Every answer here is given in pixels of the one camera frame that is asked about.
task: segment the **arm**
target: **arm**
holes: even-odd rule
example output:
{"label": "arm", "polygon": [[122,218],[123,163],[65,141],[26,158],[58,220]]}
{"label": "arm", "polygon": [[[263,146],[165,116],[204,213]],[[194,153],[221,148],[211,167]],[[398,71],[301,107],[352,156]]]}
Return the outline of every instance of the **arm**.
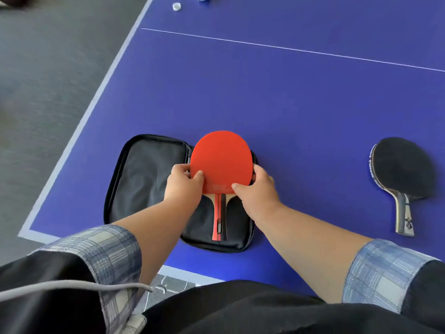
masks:
{"label": "arm", "polygon": [[199,171],[193,179],[188,164],[173,167],[167,180],[164,201],[114,224],[130,231],[142,253],[139,282],[150,284],[178,242],[203,192],[204,177]]}
{"label": "arm", "polygon": [[258,165],[255,183],[234,184],[235,193],[286,262],[326,302],[340,302],[357,252],[372,239],[281,204],[273,179]]}

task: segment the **person's right hand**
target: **person's right hand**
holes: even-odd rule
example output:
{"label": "person's right hand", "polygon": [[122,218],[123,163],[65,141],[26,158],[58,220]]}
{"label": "person's right hand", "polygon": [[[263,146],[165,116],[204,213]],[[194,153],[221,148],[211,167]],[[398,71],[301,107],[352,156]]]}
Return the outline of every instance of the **person's right hand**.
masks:
{"label": "person's right hand", "polygon": [[249,217],[256,223],[260,223],[282,204],[275,190],[273,178],[259,165],[253,165],[253,169],[255,171],[253,185],[234,183],[232,189],[242,200],[242,205]]}

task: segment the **wooden paddle handle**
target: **wooden paddle handle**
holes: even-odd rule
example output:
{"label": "wooden paddle handle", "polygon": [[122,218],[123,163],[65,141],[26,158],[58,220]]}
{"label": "wooden paddle handle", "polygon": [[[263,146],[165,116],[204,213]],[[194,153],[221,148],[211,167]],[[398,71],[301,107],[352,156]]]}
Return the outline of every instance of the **wooden paddle handle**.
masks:
{"label": "wooden paddle handle", "polygon": [[414,237],[413,219],[409,207],[409,197],[400,192],[392,192],[396,199],[396,233]]}

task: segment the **plaid shirt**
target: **plaid shirt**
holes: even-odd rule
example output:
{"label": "plaid shirt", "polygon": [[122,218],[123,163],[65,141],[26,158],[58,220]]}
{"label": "plaid shirt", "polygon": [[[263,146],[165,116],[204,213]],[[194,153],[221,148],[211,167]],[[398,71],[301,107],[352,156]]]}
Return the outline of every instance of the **plaid shirt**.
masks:
{"label": "plaid shirt", "polygon": [[[142,255],[136,238],[117,225],[104,225],[60,239],[37,251],[67,252],[87,264],[97,283],[138,282]],[[342,302],[368,303],[400,313],[411,281],[428,261],[425,254],[390,241],[373,240],[357,253],[346,276]],[[137,334],[146,318],[132,312],[136,290],[99,292],[107,333]]]}

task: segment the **white center line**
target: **white center line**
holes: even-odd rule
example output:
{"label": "white center line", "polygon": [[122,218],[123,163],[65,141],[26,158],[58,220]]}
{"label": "white center line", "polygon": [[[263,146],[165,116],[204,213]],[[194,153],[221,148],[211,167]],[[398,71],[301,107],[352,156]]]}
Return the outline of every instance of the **white center line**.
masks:
{"label": "white center line", "polygon": [[215,39],[217,41],[226,41],[226,42],[234,42],[234,43],[242,43],[242,44],[250,44],[254,46],[261,46],[261,47],[268,47],[268,48],[277,48],[277,49],[284,49],[284,50],[293,50],[293,51],[299,51],[299,52],[307,52],[310,54],[318,54],[318,55],[326,55],[326,56],[334,56],[334,57],[343,57],[348,58],[351,60],[360,60],[360,61],[368,61],[368,62],[376,62],[376,63],[383,63],[383,64],[391,64],[391,65],[398,65],[401,67],[409,67],[409,68],[415,68],[415,69],[423,69],[423,70],[431,70],[431,71],[438,71],[438,72],[445,72],[445,70],[441,69],[434,69],[434,68],[427,68],[427,67],[419,67],[416,65],[409,65],[409,64],[401,64],[401,63],[394,63],[394,62],[386,62],[386,61],[377,61],[377,60],[370,60],[366,58],[360,58],[360,57],[352,57],[352,56],[344,56],[344,55],[336,55],[336,54],[328,54],[326,52],[319,52],[319,51],[310,51],[310,50],[303,50],[303,49],[295,49],[295,48],[287,48],[287,47],[278,47],[278,46],[271,46],[268,44],[259,44],[259,43],[252,43],[252,42],[243,42],[243,41],[236,41],[233,39],[219,39],[217,37],[209,37],[209,36],[200,36],[200,35],[192,35],[192,34],[184,34],[184,33],[177,33],[177,32],[169,32],[167,30],[158,30],[158,29],[151,29],[151,28],[144,28],[141,27],[143,30],[150,30],[152,32],[161,32],[161,33],[168,33],[168,34],[176,34],[176,35],[183,35],[183,36],[192,36],[192,37],[200,37],[202,39]]}

